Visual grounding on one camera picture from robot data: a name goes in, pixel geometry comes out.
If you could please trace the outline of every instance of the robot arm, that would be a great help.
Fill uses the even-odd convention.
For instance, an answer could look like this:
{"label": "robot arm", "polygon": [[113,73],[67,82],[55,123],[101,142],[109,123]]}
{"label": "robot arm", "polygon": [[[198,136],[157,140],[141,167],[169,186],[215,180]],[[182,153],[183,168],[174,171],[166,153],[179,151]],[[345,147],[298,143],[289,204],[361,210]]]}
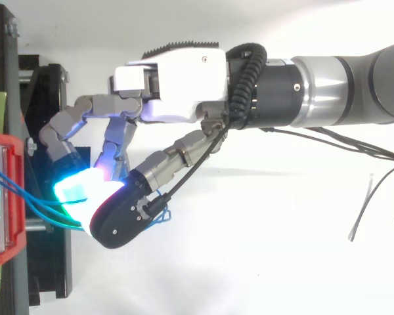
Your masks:
{"label": "robot arm", "polygon": [[225,126],[394,122],[394,46],[368,56],[291,60],[265,60],[263,51],[252,47],[242,45],[225,54],[213,43],[191,42],[146,53],[115,71],[114,94],[83,96],[43,128],[41,140],[50,158],[63,171],[75,170],[76,151],[68,139],[86,118],[110,117],[95,167],[104,167],[107,179],[119,180],[126,174],[118,169],[127,161],[123,155],[136,122],[202,121],[202,130],[153,153],[132,170],[124,187],[98,208],[90,227],[101,244],[116,248],[142,232],[167,202],[156,198],[147,203],[146,196],[197,163]]}

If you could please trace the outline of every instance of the screw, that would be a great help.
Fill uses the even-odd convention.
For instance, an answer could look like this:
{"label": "screw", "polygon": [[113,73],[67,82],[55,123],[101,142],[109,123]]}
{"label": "screw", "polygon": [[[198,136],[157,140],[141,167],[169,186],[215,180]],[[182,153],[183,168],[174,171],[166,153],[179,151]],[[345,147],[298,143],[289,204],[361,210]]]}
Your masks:
{"label": "screw", "polygon": [[7,23],[6,23],[6,32],[13,38],[17,38],[19,36],[18,32],[18,24],[16,23],[16,18],[11,18]]}
{"label": "screw", "polygon": [[37,144],[33,141],[33,138],[27,138],[25,141],[26,152],[29,156],[33,156],[35,151],[38,149]]}
{"label": "screw", "polygon": [[61,83],[67,84],[69,82],[68,72],[63,70],[61,71]]}

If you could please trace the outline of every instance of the blue wire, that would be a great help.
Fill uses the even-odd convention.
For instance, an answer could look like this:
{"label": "blue wire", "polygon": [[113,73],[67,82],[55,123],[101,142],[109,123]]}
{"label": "blue wire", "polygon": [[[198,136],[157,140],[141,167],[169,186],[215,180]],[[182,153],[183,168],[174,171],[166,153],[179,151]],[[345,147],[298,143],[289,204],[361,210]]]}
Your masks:
{"label": "blue wire", "polygon": [[[2,177],[3,179],[5,179],[7,182],[11,183],[16,189],[11,188],[9,185],[5,184],[4,182],[0,181],[0,185],[4,186],[6,189],[10,190],[11,192],[18,194],[19,196],[22,196],[26,203],[30,206],[30,208],[32,209],[32,211],[38,215],[38,213],[40,215],[38,215],[39,217],[41,217],[42,219],[44,219],[47,222],[50,222],[53,225],[57,225],[59,227],[63,227],[63,228],[72,228],[74,230],[82,230],[82,228],[78,228],[76,226],[69,226],[66,224],[62,224],[59,223],[53,219],[47,218],[45,215],[43,215],[41,212],[38,211],[38,209],[35,208],[35,206],[33,206],[31,200],[33,202],[35,202],[36,204],[38,204],[39,206],[41,206],[42,208],[44,208],[44,210],[62,218],[65,220],[68,220],[70,222],[72,222],[73,224],[78,224],[81,225],[80,222],[62,214],[59,213],[58,211],[54,210],[53,208],[49,207],[48,205],[63,205],[63,204],[73,204],[73,203],[80,203],[80,202],[84,202],[86,201],[86,199],[81,199],[81,200],[76,200],[76,201],[67,201],[67,202],[59,202],[59,201],[47,201],[47,200],[42,200],[42,199],[38,199],[36,197],[34,197],[33,195],[31,195],[30,193],[28,193],[27,191],[25,191],[22,187],[20,187],[19,185],[17,185],[17,183],[15,183],[13,180],[11,180],[9,177],[7,177],[6,175],[4,175],[2,172],[0,172],[0,177]],[[157,190],[159,196],[162,196],[162,193]],[[162,211],[162,213],[157,216],[146,228],[146,230],[148,228],[150,228],[151,226],[155,225],[155,224],[160,224],[163,222],[167,222],[169,220],[171,220],[172,215],[171,215],[171,211],[168,209],[168,206],[166,206],[164,208],[164,210]]]}
{"label": "blue wire", "polygon": [[51,223],[52,225],[58,226],[59,228],[69,228],[70,230],[84,231],[84,229],[82,229],[80,227],[63,224],[63,223],[57,222],[57,221],[50,219],[49,217],[43,215],[41,212],[39,212],[39,210],[37,208],[35,208],[35,206],[32,204],[32,202],[29,199],[25,199],[25,202],[29,205],[29,208],[31,208],[31,210],[38,217],[40,217],[41,219],[43,219],[44,221],[46,221],[48,223]]}
{"label": "blue wire", "polygon": [[[26,201],[26,203],[27,203],[29,206],[32,204],[32,203],[31,203],[31,197],[30,197],[30,196],[26,196],[26,195],[24,195],[23,193],[18,192],[17,190],[11,188],[8,184],[6,184],[6,183],[4,183],[4,182],[2,182],[2,181],[0,181],[0,185],[2,185],[3,187],[5,187],[6,189],[10,190],[11,192],[13,192],[13,193],[15,193],[15,194],[21,196],[22,198],[24,198],[25,201]],[[50,212],[50,213],[52,213],[52,214],[54,214],[54,215],[56,215],[56,216],[58,216],[58,217],[64,219],[64,220],[70,221],[70,222],[73,223],[73,224],[81,225],[81,223],[80,223],[79,221],[76,221],[76,220],[74,220],[74,219],[72,219],[72,218],[70,218],[70,217],[68,217],[68,216],[66,216],[66,215],[64,215],[64,214],[62,214],[62,213],[60,213],[60,212],[54,210],[53,208],[50,208],[50,207],[48,207],[48,206],[46,206],[46,205],[42,205],[41,203],[37,203],[37,204],[40,205],[42,208],[44,208],[44,210],[46,210],[46,211],[48,211],[48,212]]]}
{"label": "blue wire", "polygon": [[0,177],[5,179],[7,182],[11,183],[14,187],[16,187],[19,190],[22,190],[24,193],[28,194],[30,196],[30,198],[32,200],[35,200],[39,203],[43,203],[45,205],[71,205],[74,203],[81,203],[81,202],[85,202],[87,199],[81,199],[81,200],[75,200],[75,201],[65,201],[65,202],[60,202],[60,201],[51,201],[51,200],[42,200],[42,199],[38,199],[35,196],[31,195],[29,192],[25,191],[22,187],[20,187],[19,185],[17,185],[17,183],[15,183],[13,180],[11,180],[9,177],[7,177],[6,175],[4,175],[2,172],[0,172]]}
{"label": "blue wire", "polygon": [[[162,196],[162,193],[157,190],[159,196]],[[171,220],[172,216],[171,216],[171,210],[168,209],[168,206],[166,206],[164,208],[164,210],[162,211],[162,213],[157,216],[146,228],[145,230],[147,230],[148,228],[150,228],[151,226],[154,226],[155,224],[159,224],[159,223],[164,223],[167,222],[169,220]]]}
{"label": "blue wire", "polygon": [[3,175],[3,178],[8,179],[9,182],[16,188],[16,190],[11,188],[8,184],[2,182],[1,180],[0,180],[0,185],[5,187],[6,189],[9,189],[11,192],[14,192],[15,194],[18,194],[19,196],[23,197],[29,206],[32,204],[32,202],[30,202],[32,200],[33,202],[35,202],[36,204],[38,204],[39,206],[44,208],[44,210],[46,210],[46,211],[64,219],[64,220],[67,220],[67,221],[71,222],[72,224],[81,225],[81,223],[79,221],[76,221],[76,220],[68,217],[67,215],[64,215],[64,214],[54,210],[53,208],[49,207],[48,205],[43,204],[40,199],[37,199],[37,198],[33,197],[31,194],[27,193],[19,185],[17,185],[11,179],[7,178],[5,175]]}

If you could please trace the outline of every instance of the red plastic container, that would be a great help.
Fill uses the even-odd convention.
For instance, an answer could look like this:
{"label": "red plastic container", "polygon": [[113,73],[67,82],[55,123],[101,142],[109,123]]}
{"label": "red plastic container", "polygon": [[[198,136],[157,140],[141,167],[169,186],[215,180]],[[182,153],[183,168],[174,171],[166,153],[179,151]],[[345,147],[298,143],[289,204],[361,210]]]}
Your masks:
{"label": "red plastic container", "polygon": [[[24,187],[24,144],[19,138],[0,135],[0,167],[2,173]],[[0,265],[25,245],[25,202],[0,186]]]}

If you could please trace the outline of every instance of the white wall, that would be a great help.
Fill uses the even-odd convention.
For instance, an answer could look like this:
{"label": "white wall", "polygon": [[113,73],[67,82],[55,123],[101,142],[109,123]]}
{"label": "white wall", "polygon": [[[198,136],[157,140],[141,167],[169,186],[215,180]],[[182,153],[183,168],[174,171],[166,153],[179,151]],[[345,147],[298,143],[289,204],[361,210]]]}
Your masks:
{"label": "white wall", "polygon": [[[4,2],[20,19],[20,51],[69,71],[69,104],[104,93],[115,67],[168,41],[218,40],[224,49],[257,41],[271,58],[394,43],[394,1]],[[76,136],[93,159],[104,128],[94,120]],[[141,126],[127,150],[132,166],[195,128]],[[334,130],[394,150],[394,125]],[[392,165],[231,131],[170,202],[171,222],[117,250],[74,232],[73,293],[43,294],[32,314],[394,314],[394,175],[347,241],[369,174],[377,182]]]}

